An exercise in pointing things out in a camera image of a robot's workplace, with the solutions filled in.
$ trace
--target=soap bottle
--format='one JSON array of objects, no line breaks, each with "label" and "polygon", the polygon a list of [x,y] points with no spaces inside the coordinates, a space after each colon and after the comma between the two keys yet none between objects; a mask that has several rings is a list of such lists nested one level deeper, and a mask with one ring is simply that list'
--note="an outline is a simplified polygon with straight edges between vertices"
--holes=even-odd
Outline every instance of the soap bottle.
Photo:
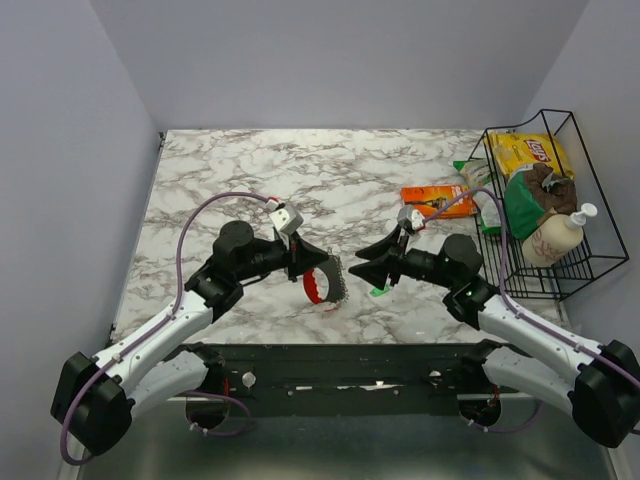
[{"label": "soap bottle", "polygon": [[534,267],[550,267],[582,242],[582,227],[598,209],[585,203],[571,215],[553,215],[522,244],[522,254]]}]

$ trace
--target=cable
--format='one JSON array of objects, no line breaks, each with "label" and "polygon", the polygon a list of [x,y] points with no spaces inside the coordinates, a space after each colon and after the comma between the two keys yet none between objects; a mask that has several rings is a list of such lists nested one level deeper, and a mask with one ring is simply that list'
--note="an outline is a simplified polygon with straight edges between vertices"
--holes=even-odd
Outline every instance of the cable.
[{"label": "cable", "polygon": [[631,375],[629,372],[627,372],[624,368],[616,365],[611,360],[603,357],[598,352],[594,352],[593,350],[591,350],[588,347],[585,347],[581,343],[576,342],[575,340],[569,337],[566,337],[562,333],[556,332],[552,328],[549,328],[547,325],[544,325],[538,322],[537,320],[531,318],[525,312],[521,311],[518,308],[518,306],[516,306],[514,303],[511,302],[511,299],[507,295],[507,289],[505,286],[505,278],[507,276],[507,228],[506,228],[507,222],[506,222],[506,218],[505,218],[500,200],[498,199],[498,197],[494,192],[483,187],[471,188],[465,192],[462,192],[460,195],[454,197],[451,201],[449,201],[445,206],[440,208],[434,214],[425,218],[423,225],[426,225],[431,220],[439,217],[444,211],[448,210],[452,205],[454,205],[461,198],[466,197],[467,195],[473,195],[474,193],[477,193],[477,192],[483,192],[489,195],[489,197],[491,197],[491,200],[493,200],[493,203],[496,204],[496,208],[500,215],[500,240],[501,240],[502,248],[501,248],[501,254],[500,254],[500,274],[498,275],[498,279],[499,279],[500,296],[502,297],[502,300],[504,301],[507,308],[509,308],[509,310],[511,310],[515,314],[516,318],[520,318],[524,320],[528,324],[538,328],[539,330],[542,330],[547,335],[550,335],[556,340],[560,340],[561,342],[569,345],[575,351],[587,354],[591,358],[599,361],[606,367],[610,368],[611,370],[613,370],[614,372],[622,376],[629,383],[631,383],[636,389],[640,390],[640,381],[637,378],[635,378],[633,375]]},{"label": "cable", "polygon": [[469,422],[469,426],[470,427],[474,427],[477,428],[478,430],[482,430],[484,433],[497,433],[497,434],[511,434],[511,433],[518,433],[522,430],[524,430],[525,428],[529,428],[531,425],[533,425],[535,423],[535,421],[538,419],[538,417],[540,416],[540,412],[542,412],[542,406],[544,405],[543,402],[538,402],[538,405],[536,406],[536,411],[533,412],[533,415],[531,415],[531,417],[529,418],[529,420],[527,420],[526,422],[524,422],[522,425],[518,425],[517,427],[510,427],[510,428],[488,428],[485,427],[483,425],[480,425],[474,421]]},{"label": "cable", "polygon": [[[144,335],[141,335],[140,338],[138,338],[135,342],[132,342],[130,345],[128,345],[127,347],[123,348],[122,351],[119,352],[118,358],[120,358],[120,359],[124,358],[127,354],[129,354],[132,350],[134,350],[136,347],[138,347],[141,343],[145,342],[150,337],[155,335],[161,328],[163,328],[167,323],[169,323],[171,321],[173,316],[180,309],[180,306],[181,306],[181,303],[182,303],[182,296],[184,294],[184,285],[183,285],[183,278],[182,278],[182,245],[184,244],[184,239],[185,239],[185,237],[187,235],[187,230],[189,230],[189,227],[191,226],[193,221],[196,219],[196,217],[200,214],[200,212],[202,212],[202,210],[204,210],[205,208],[207,208],[209,205],[211,205],[213,202],[215,202],[217,200],[220,200],[220,199],[223,199],[223,198],[230,198],[230,197],[252,198],[252,199],[258,200],[258,201],[260,201],[262,203],[267,203],[267,201],[268,201],[268,199],[266,197],[263,197],[262,195],[258,195],[257,193],[251,193],[251,192],[227,192],[227,193],[220,193],[218,195],[214,195],[213,197],[211,197],[208,200],[206,200],[205,202],[203,202],[198,208],[196,208],[193,211],[191,216],[189,216],[189,218],[185,222],[184,227],[182,227],[182,231],[180,232],[180,237],[178,237],[178,246],[176,248],[176,274],[177,274],[177,278],[178,278],[178,280],[177,280],[178,281],[178,293],[176,294],[176,300],[175,300],[175,302],[173,304],[171,312],[169,314],[167,314],[166,317],[164,317],[156,326],[154,326],[152,329],[150,329],[147,333],[145,333]],[[104,375],[116,363],[117,363],[116,358],[112,358],[107,363],[105,363],[102,366],[102,368],[100,368],[96,373],[94,373],[93,376],[87,381],[87,383],[85,383],[82,386],[82,388],[80,388],[80,390],[78,391],[78,393],[76,394],[74,399],[71,401],[71,404],[69,405],[69,409],[67,410],[67,414],[65,415],[64,421],[62,422],[62,432],[60,434],[60,455],[62,456],[63,460],[65,462],[67,462],[68,464],[70,464],[70,465],[74,465],[74,466],[85,465],[86,463],[88,463],[89,461],[91,461],[93,459],[92,455],[88,455],[88,456],[86,456],[86,457],[84,457],[82,459],[77,459],[77,458],[73,458],[69,454],[69,449],[68,449],[68,445],[67,445],[67,438],[69,436],[69,428],[71,426],[71,419],[73,418],[73,415],[76,412],[78,406],[80,405],[80,402],[82,401],[82,398],[84,397],[84,395],[96,383],[96,381],[98,381],[98,379],[102,375]]]},{"label": "cable", "polygon": [[202,434],[206,435],[206,436],[213,436],[213,437],[235,437],[236,435],[240,435],[241,433],[246,432],[249,427],[251,427],[251,425],[253,424],[253,417],[251,416],[251,411],[249,410],[249,408],[242,403],[240,400],[233,398],[233,397],[229,397],[227,395],[218,395],[216,393],[206,393],[206,392],[197,392],[195,390],[192,390],[190,392],[186,392],[186,395],[191,395],[191,396],[198,396],[198,397],[204,397],[204,398],[211,398],[211,399],[215,399],[215,400],[224,400],[225,402],[230,402],[233,403],[237,406],[239,406],[245,413],[245,415],[247,416],[247,421],[244,422],[244,425],[242,425],[242,427],[238,428],[237,430],[231,430],[229,432],[219,432],[216,430],[209,430],[207,428],[202,428],[200,425],[198,425],[195,422],[191,422],[191,419],[189,419],[189,421],[191,422],[191,429],[192,430],[196,430],[198,432],[201,432]]},{"label": "cable", "polygon": [[271,275],[271,272],[269,273],[265,273],[263,275],[260,275],[258,278],[255,278],[253,280],[250,280],[247,283],[243,283],[242,284],[242,288],[247,288],[249,285],[255,285],[258,282],[261,282],[262,280],[264,280],[265,278],[267,278],[269,275]]}]

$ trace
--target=screw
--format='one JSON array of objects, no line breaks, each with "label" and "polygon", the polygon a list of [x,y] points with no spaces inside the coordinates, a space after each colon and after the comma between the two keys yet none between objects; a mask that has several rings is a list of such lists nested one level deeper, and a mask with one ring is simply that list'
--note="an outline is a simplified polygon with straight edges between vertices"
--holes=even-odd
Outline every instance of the screw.
[{"label": "screw", "polygon": [[242,376],[242,384],[247,387],[247,388],[251,388],[255,385],[256,383],[256,376],[253,374],[253,372],[247,372]]}]

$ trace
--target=white pump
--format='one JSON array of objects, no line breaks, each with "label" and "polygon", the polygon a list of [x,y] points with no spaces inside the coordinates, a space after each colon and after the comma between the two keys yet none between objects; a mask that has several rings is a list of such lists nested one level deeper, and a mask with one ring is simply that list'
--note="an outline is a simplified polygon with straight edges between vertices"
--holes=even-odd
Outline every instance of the white pump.
[{"label": "white pump", "polygon": [[587,223],[587,217],[595,217],[598,209],[592,203],[583,203],[579,212],[574,212],[565,220],[565,225],[571,230],[577,230],[584,227]]}]

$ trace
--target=chip bag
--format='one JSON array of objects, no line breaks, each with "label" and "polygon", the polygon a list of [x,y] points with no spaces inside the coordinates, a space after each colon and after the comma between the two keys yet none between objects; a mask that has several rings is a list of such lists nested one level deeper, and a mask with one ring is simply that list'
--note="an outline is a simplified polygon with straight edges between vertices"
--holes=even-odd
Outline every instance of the chip bag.
[{"label": "chip bag", "polygon": [[[573,178],[574,173],[564,152],[562,145],[546,133],[489,133],[488,141],[493,149],[493,156],[502,171],[502,174],[510,178],[513,172],[523,165],[544,163],[551,167],[554,173]],[[556,158],[553,145],[558,152]]]}]

